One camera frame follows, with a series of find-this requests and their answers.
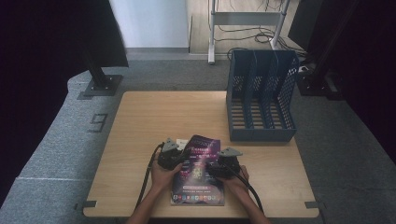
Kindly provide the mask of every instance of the hand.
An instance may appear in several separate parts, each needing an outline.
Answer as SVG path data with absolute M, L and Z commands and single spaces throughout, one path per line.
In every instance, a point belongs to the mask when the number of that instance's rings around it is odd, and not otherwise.
M 155 155 L 154 162 L 152 163 L 151 166 L 151 181 L 152 181 L 151 188 L 152 189 L 155 188 L 162 191 L 171 184 L 175 173 L 181 170 L 181 164 L 175 167 L 175 169 L 172 171 L 163 169 L 158 164 L 158 155 L 159 153 Z
M 247 167 L 244 165 L 241 165 L 241 171 L 239 171 L 239 174 L 248 181 L 249 175 L 248 175 L 248 170 Z M 226 178 L 219 178 L 218 179 L 224 183 L 225 186 L 228 187 L 228 189 L 235 195 L 238 195 L 238 193 L 241 192 L 248 192 L 248 187 L 236 176 L 233 176 L 231 179 L 226 179 Z

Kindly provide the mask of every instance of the magazine cover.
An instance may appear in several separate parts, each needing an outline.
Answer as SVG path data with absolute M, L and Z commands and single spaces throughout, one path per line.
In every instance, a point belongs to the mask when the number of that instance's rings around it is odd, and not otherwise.
M 190 159 L 175 174 L 171 204 L 224 205 L 222 182 L 205 170 L 207 162 L 218 158 L 220 140 L 194 135 L 185 148 L 191 148 Z

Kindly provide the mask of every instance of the white wall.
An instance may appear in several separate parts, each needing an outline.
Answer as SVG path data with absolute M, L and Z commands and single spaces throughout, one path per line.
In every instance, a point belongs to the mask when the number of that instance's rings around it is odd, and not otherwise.
M 125 48 L 187 48 L 186 0 L 110 0 Z

